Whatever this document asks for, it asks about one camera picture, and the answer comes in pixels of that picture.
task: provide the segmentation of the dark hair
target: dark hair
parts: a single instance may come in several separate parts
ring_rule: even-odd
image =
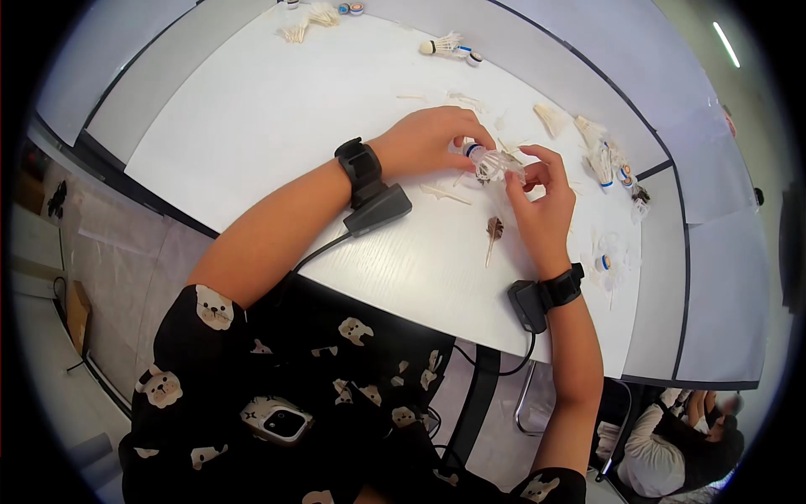
[[[655,434],[674,444],[685,460],[686,481],[675,492],[681,494],[719,481],[732,471],[745,449],[745,436],[737,429],[736,415],[725,416],[722,439],[707,441],[704,434],[695,431],[682,420],[666,413]]]

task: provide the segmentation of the blue band on shuttlecock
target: blue band on shuttlecock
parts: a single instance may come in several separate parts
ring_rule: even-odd
[[[470,151],[472,151],[472,150],[473,150],[474,148],[476,148],[476,147],[480,147],[480,145],[478,145],[478,144],[471,144],[471,146],[467,148],[467,151],[464,153],[464,155],[465,155],[466,157],[470,157]]]

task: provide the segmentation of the person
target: person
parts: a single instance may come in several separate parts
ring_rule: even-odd
[[[473,171],[447,148],[464,137],[496,147],[475,114],[452,106],[407,115],[367,145],[389,179]],[[546,281],[571,268],[575,195],[559,154],[521,150],[540,161],[526,167],[526,187],[508,174],[506,189],[538,280]],[[531,202],[524,189],[536,184],[546,195]],[[297,314],[290,292],[282,310],[264,310],[262,299],[350,198],[350,179],[331,159],[256,203],[199,260],[135,386],[131,432],[119,447],[126,501],[209,502],[223,494],[227,502],[305,504],[584,502],[603,365],[581,295],[547,315],[556,406],[531,474],[510,494],[466,470],[446,471],[424,428],[423,398],[433,397],[428,385],[442,378],[441,355],[451,354],[453,338],[431,351],[369,318],[312,310],[307,298],[300,305],[308,312]],[[394,386],[386,378],[398,373],[402,385]],[[255,408],[269,403],[310,421],[293,446],[250,427]]]
[[[705,391],[695,390],[689,396],[686,409],[687,413],[681,419],[695,431],[707,435],[713,425],[708,425],[705,420]]]
[[[646,408],[616,467],[619,480],[643,497],[682,494],[719,481],[744,451],[744,436],[733,415],[720,418],[705,434],[675,417],[668,409],[680,393],[666,389]]]
[[[708,428],[712,428],[717,423],[717,420],[723,419],[727,415],[736,416],[742,411],[744,404],[742,396],[736,393],[726,398],[720,408],[717,406],[717,393],[713,390],[709,391],[703,398],[705,422],[708,424]]]

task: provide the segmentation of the white table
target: white table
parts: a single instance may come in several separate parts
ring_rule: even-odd
[[[641,229],[630,219],[629,193],[599,189],[582,165],[584,142],[570,118],[558,139],[549,137],[532,111],[534,104],[550,102],[537,90],[490,61],[474,69],[423,56],[417,47],[432,35],[370,15],[343,16],[338,27],[311,25],[303,44],[287,44],[275,35],[286,15],[280,4],[216,50],[160,112],[126,174],[220,232],[266,194],[330,159],[344,141],[371,139],[456,91],[484,103],[487,113],[479,119],[493,136],[511,145],[543,144],[563,155],[581,192],[568,240],[571,260],[590,251],[593,233],[606,231],[618,232],[640,254]],[[428,102],[397,95],[422,95]],[[502,115],[506,128],[498,131],[494,123]],[[522,356],[529,335],[505,291],[515,280],[533,278],[533,267],[510,227],[484,268],[486,222],[496,209],[472,177],[451,188],[455,179],[447,171],[399,180],[413,203],[409,215],[339,245],[301,274],[405,319]],[[441,182],[474,204],[437,201],[421,192],[423,181]],[[345,210],[311,250],[341,235],[347,215]],[[610,377],[619,377],[625,362],[639,274],[632,271],[612,299],[583,280]],[[550,362],[547,333],[531,357]]]

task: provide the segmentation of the cardboard box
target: cardboard box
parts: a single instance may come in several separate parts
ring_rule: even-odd
[[[17,172],[17,186],[14,191],[14,201],[21,207],[39,215],[45,201],[45,189],[42,182],[36,180],[26,171]]]
[[[70,330],[73,346],[80,356],[84,356],[84,336],[92,311],[93,307],[89,303],[84,287],[81,282],[74,280],[67,294],[67,328]]]

